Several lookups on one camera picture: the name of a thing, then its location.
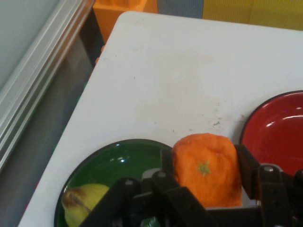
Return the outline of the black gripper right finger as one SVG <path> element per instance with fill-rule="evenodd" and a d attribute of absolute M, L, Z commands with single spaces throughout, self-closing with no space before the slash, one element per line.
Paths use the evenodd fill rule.
<path fill-rule="evenodd" d="M 237 227 L 301 227 L 303 171 L 289 175 L 273 164 L 261 164 L 243 144 L 235 145 L 242 187 L 257 207 L 236 213 Z"/>

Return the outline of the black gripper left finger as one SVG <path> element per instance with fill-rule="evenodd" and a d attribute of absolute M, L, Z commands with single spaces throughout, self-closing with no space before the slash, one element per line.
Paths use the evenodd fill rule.
<path fill-rule="evenodd" d="M 138 227 L 156 217 L 161 227 L 211 227 L 213 218 L 187 187 L 175 180 L 171 149 L 161 168 L 142 181 L 121 178 L 81 223 L 82 227 Z"/>

